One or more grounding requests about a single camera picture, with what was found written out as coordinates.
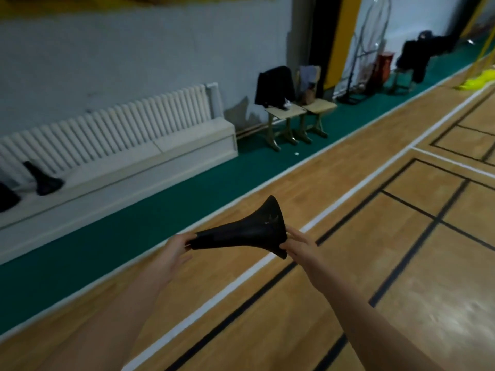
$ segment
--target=forearm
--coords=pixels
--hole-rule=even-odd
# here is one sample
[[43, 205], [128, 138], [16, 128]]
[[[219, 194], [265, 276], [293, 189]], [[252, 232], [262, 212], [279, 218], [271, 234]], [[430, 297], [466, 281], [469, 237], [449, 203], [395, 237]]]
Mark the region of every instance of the forearm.
[[312, 280], [330, 303], [367, 371], [442, 370], [391, 326], [334, 269], [321, 266]]
[[151, 262], [108, 307], [95, 314], [39, 370], [120, 370], [167, 279]]

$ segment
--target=gym floor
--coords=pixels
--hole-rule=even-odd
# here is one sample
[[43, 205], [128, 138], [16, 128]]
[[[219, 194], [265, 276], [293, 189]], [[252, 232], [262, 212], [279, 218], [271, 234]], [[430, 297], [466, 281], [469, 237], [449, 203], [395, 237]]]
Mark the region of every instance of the gym floor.
[[[243, 218], [272, 194], [286, 223], [317, 240], [328, 263], [426, 354], [449, 370], [493, 369], [495, 88], [454, 90], [461, 80], [302, 161], [199, 229]], [[152, 257], [10, 336], [2, 369], [36, 368]], [[300, 267], [238, 247], [194, 252], [124, 369], [362, 366]]]

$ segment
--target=green floor border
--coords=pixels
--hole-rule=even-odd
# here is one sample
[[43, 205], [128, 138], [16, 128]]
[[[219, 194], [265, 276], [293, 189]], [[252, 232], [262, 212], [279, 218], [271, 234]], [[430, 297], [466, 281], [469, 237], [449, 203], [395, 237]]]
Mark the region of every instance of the green floor border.
[[404, 96], [377, 94], [339, 104], [324, 119], [329, 138], [281, 143], [276, 153], [255, 134], [238, 142], [239, 157], [0, 266], [0, 333], [77, 292], [315, 152], [469, 65], [479, 45], [435, 58], [424, 82]]

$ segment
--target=white court line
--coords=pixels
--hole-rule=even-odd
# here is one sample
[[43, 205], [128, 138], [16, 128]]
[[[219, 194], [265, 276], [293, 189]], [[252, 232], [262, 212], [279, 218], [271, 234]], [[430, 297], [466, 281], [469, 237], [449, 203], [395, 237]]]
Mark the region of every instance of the white court line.
[[[356, 135], [357, 133], [359, 133], [360, 131], [364, 130], [365, 128], [371, 126], [372, 124], [376, 123], [377, 121], [379, 121], [380, 119], [384, 118], [384, 117], [387, 117], [389, 114], [397, 111], [398, 109], [402, 108], [403, 106], [407, 105], [408, 103], [410, 103], [411, 101], [414, 101], [415, 99], [417, 99], [418, 97], [420, 96], [423, 96], [425, 95], [426, 93], [430, 92], [431, 90], [433, 90], [434, 88], [436, 87], [439, 87], [441, 86], [443, 83], [447, 82], [448, 80], [450, 80], [451, 78], [453, 78], [454, 76], [456, 76], [457, 74], [465, 71], [467, 68], [469, 68], [471, 66], [471, 64], [469, 65], [466, 65], [464, 68], [458, 70], [457, 72], [455, 72], [454, 74], [450, 75], [449, 77], [446, 77], [445, 79], [439, 81], [438, 83], [436, 83], [435, 85], [427, 88], [426, 90], [424, 90], [423, 92], [420, 92], [416, 95], [414, 95], [411, 99], [408, 99], [406, 100], [404, 103], [401, 103], [399, 104], [398, 106], [392, 108], [391, 110], [383, 113], [381, 116], [375, 118], [374, 120], [368, 122], [367, 124], [361, 126], [360, 128], [354, 130], [353, 132], [351, 132], [350, 134], [347, 134], [346, 136], [340, 138], [338, 141], [328, 145], [327, 147], [325, 147], [324, 149], [321, 149], [319, 150], [318, 152], [315, 152], [314, 154], [312, 154], [311, 156], [308, 156], [307, 158], [305, 158], [304, 160], [301, 160], [299, 163], [293, 165], [292, 167], [290, 168], [287, 168], [286, 170], [284, 170], [283, 172], [281, 172], [280, 174], [277, 174], [275, 177], [271, 178], [270, 180], [268, 181], [265, 181], [264, 183], [262, 183], [261, 185], [255, 187], [253, 190], [245, 193], [244, 195], [240, 196], [239, 198], [237, 199], [234, 199], [232, 200], [232, 202], [226, 204], [225, 206], [221, 207], [220, 209], [216, 210], [215, 212], [211, 213], [210, 215], [202, 218], [201, 220], [195, 222], [194, 224], [191, 224], [190, 226], [188, 226], [187, 228], [181, 230], [181, 233], [182, 232], [186, 232], [186, 231], [190, 231], [190, 230], [193, 230], [197, 227], [199, 227], [201, 224], [203, 223], [206, 223], [207, 221], [209, 221], [210, 219], [218, 216], [220, 213], [224, 212], [225, 210], [233, 207], [234, 205], [236, 205], [237, 203], [239, 203], [242, 199], [252, 195], [253, 193], [256, 193], [260, 190], [262, 190], [264, 187], [268, 186], [269, 184], [273, 183], [274, 181], [280, 179], [281, 177], [289, 174], [290, 172], [292, 172], [293, 170], [299, 168], [301, 165], [304, 165], [306, 162], [314, 159], [315, 157], [327, 152], [328, 150], [330, 150], [331, 148], [335, 147], [336, 145], [342, 143], [343, 141], [345, 141], [346, 139]], [[310, 228], [306, 229], [306, 226], [304, 226], [302, 228], [302, 230], [309, 230]], [[157, 245], [153, 246], [151, 249], [145, 251], [143, 254], [141, 255], [138, 255], [136, 256], [135, 258], [131, 259], [130, 261], [122, 264], [120, 267], [118, 268], [115, 268], [113, 271], [109, 272], [108, 274], [100, 277], [99, 279], [93, 281], [92, 283], [86, 285], [85, 287], [79, 289], [77, 292], [75, 293], [72, 293], [71, 295], [65, 297], [64, 299], [58, 301], [57, 303], [54, 303], [53, 305], [51, 305], [50, 307], [44, 309], [43, 311], [37, 313], [36, 315], [34, 315], [33, 317], [29, 318], [28, 320], [16, 325], [14, 328], [10, 329], [9, 331], [3, 333], [2, 335], [0, 335], [0, 343], [2, 343], [3, 341], [7, 340], [9, 337], [12, 337], [14, 336], [15, 334], [23, 331], [25, 328], [27, 328], [29, 325], [37, 322], [38, 320], [48, 316], [49, 314], [51, 314], [52, 312], [60, 309], [61, 307], [65, 306], [66, 304], [68, 304], [69, 302], [72, 302], [74, 301], [75, 299], [83, 296], [84, 294], [86, 294], [87, 292], [89, 292], [91, 289], [95, 288], [96, 286], [100, 285], [101, 283], [107, 281], [108, 279], [112, 278], [113, 276], [119, 274], [121, 271], [125, 270], [126, 268], [140, 262], [141, 260], [143, 260], [144, 258], [146, 258], [148, 255], [151, 255], [154, 251], [156, 251], [157, 249], [159, 249], [160, 247], [162, 247], [165, 243], [167, 242], [167, 239], [165, 239], [164, 241], [158, 243]]]
[[436, 155], [436, 154], [434, 154], [432, 152], [428, 152], [428, 151], [422, 150], [420, 148], [413, 147], [412, 149], [415, 150], [415, 151], [424, 153], [425, 155], [433, 156], [433, 157], [435, 157], [437, 159], [440, 159], [440, 160], [443, 160], [443, 161], [447, 161], [448, 163], [455, 164], [455, 165], [457, 165], [459, 167], [466, 168], [466, 169], [469, 169], [470, 171], [473, 171], [473, 172], [476, 172], [476, 173], [479, 173], [479, 174], [483, 174], [483, 175], [486, 175], [486, 176], [488, 176], [490, 178], [495, 179], [495, 174], [491, 174], [491, 173], [488, 173], [486, 171], [482, 171], [481, 169], [473, 168], [473, 167], [471, 167], [469, 165], [460, 163], [459, 161], [450, 160], [450, 159], [448, 159], [446, 157], [443, 157], [443, 156], [440, 156], [440, 155]]
[[[479, 94], [481, 94], [484, 89], [483, 87], [479, 91], [472, 94], [469, 98], [464, 100], [460, 105], [452, 109], [448, 114], [446, 114], [442, 119], [437, 121], [434, 125], [429, 127], [423, 134], [413, 140], [410, 144], [408, 144], [405, 148], [400, 150], [397, 154], [395, 154], [391, 159], [389, 159], [386, 163], [384, 163], [380, 168], [376, 169], [372, 174], [363, 179], [360, 183], [354, 186], [347, 193], [343, 194], [337, 201], [329, 206], [325, 211], [320, 213], [318, 216], [313, 218], [309, 223], [303, 226], [300, 231], [306, 233], [308, 230], [313, 228], [316, 224], [318, 224], [322, 219], [327, 217], [331, 212], [335, 211], [340, 205], [342, 205], [347, 199], [352, 197], [355, 193], [361, 190], [363, 187], [368, 185], [374, 178], [376, 178], [379, 174], [381, 174], [385, 169], [387, 169], [390, 165], [399, 160], [402, 156], [404, 156], [408, 151], [414, 148], [415, 145], [420, 143], [424, 138], [430, 135], [433, 131], [442, 126], [445, 122], [447, 122], [452, 116], [454, 116], [457, 112], [461, 111], [465, 108], [473, 99], [475, 99]], [[272, 259], [275, 258], [274, 254], [268, 254], [259, 262], [257, 262], [254, 266], [249, 268], [246, 272], [241, 274], [238, 278], [236, 278], [232, 283], [227, 285], [224, 289], [222, 289], [219, 293], [217, 293], [212, 299], [208, 300], [204, 303], [199, 309], [190, 314], [187, 318], [182, 320], [179, 324], [173, 327], [170, 331], [160, 337], [155, 343], [153, 343], [150, 347], [145, 349], [138, 356], [133, 358], [131, 362], [127, 363], [122, 371], [134, 371], [140, 365], [142, 365], [146, 360], [152, 357], [157, 351], [163, 348], [166, 344], [168, 344], [174, 337], [176, 337], [179, 333], [184, 331], [191, 324], [196, 322], [199, 318], [201, 318], [206, 312], [208, 312], [211, 308], [216, 306], [221, 300], [223, 300], [227, 295], [229, 295], [232, 291], [234, 291], [237, 287], [246, 282], [251, 276], [253, 276], [256, 272], [258, 272], [261, 268], [266, 266]]]

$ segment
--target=wall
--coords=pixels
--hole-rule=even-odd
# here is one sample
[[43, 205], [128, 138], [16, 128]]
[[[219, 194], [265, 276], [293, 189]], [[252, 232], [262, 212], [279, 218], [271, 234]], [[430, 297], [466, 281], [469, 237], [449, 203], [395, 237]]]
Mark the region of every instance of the wall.
[[312, 0], [241, 0], [0, 24], [0, 136], [217, 81], [238, 129], [259, 72], [304, 63]]
[[[385, 39], [385, 49], [400, 54], [406, 40], [416, 39], [419, 32], [431, 30], [435, 35], [444, 35], [458, 12], [462, 0], [392, 0], [392, 12]], [[356, 23], [356, 37], [353, 39], [345, 65], [343, 77], [349, 75], [357, 37], [373, 0], [363, 0]], [[345, 82], [336, 86], [338, 93], [345, 89]]]

